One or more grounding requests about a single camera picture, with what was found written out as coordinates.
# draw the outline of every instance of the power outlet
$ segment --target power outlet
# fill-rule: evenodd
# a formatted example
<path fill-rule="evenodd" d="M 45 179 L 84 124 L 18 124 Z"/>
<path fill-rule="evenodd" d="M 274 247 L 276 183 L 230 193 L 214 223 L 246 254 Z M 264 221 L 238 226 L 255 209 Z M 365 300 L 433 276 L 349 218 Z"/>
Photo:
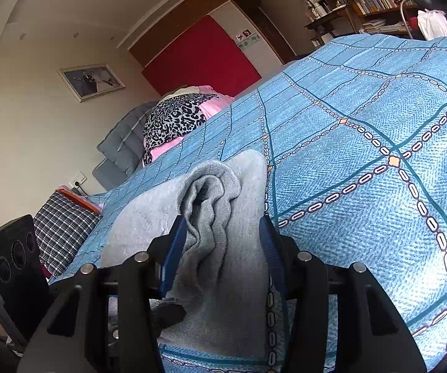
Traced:
<path fill-rule="evenodd" d="M 77 187 L 76 182 L 78 182 L 79 185 L 82 185 L 86 180 L 87 177 L 83 175 L 80 171 L 78 171 L 73 177 L 73 179 L 70 182 L 68 182 L 68 186 L 70 188 L 76 188 Z"/>

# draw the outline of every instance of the bed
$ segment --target bed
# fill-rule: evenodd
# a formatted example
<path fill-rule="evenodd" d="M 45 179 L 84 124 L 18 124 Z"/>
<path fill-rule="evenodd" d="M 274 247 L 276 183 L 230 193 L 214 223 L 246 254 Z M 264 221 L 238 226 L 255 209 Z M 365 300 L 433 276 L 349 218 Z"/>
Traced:
<path fill-rule="evenodd" d="M 264 201 L 275 227 L 325 263 L 367 264 L 433 368 L 447 350 L 447 38 L 351 35 L 293 63 L 92 197 L 103 218 L 60 278 L 100 263 L 108 230 L 137 195 L 202 159 L 247 149 L 267 160 Z M 294 305 L 269 290 L 262 358 L 162 346 L 166 371 L 279 369 Z M 326 369 L 335 340 L 333 324 Z"/>

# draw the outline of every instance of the blue gripper pad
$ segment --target blue gripper pad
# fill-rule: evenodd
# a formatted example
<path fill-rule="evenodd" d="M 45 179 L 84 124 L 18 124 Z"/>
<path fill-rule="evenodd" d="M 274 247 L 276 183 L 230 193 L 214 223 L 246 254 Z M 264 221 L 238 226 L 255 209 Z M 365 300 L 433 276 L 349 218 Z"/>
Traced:
<path fill-rule="evenodd" d="M 187 222 L 184 217 L 177 216 L 168 236 L 172 238 L 172 241 L 165 260 L 161 265 L 159 284 L 159 292 L 163 297 L 172 288 L 173 280 L 179 267 L 180 257 L 184 250 L 185 239 L 187 238 Z"/>
<path fill-rule="evenodd" d="M 270 218 L 264 216 L 260 219 L 260 242 L 265 258 L 267 259 L 268 270 L 274 282 L 275 288 L 282 294 L 287 293 L 287 280 L 285 277 L 284 261 L 277 248 L 278 233 L 275 231 Z"/>

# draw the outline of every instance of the orange object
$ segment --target orange object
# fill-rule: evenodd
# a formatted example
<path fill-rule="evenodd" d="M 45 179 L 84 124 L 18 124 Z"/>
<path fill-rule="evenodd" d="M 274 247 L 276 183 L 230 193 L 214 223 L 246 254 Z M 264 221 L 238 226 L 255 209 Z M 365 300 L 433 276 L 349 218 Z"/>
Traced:
<path fill-rule="evenodd" d="M 85 207 L 86 209 L 90 210 L 93 213 L 101 214 L 101 209 L 95 205 L 93 205 L 88 200 L 84 199 L 83 197 L 77 195 L 75 192 L 71 192 L 68 189 L 58 189 L 59 193 L 62 193 L 65 195 L 68 199 L 70 199 L 72 202 L 75 202 L 76 204 Z"/>

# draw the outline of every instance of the white plastic bag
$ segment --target white plastic bag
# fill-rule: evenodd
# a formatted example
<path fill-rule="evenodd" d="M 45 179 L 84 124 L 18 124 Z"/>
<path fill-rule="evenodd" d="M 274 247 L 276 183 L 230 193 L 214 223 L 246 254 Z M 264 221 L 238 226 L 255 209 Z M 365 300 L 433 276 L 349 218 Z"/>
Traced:
<path fill-rule="evenodd" d="M 418 27 L 427 41 L 447 36 L 446 13 L 439 10 L 425 10 L 418 12 Z"/>

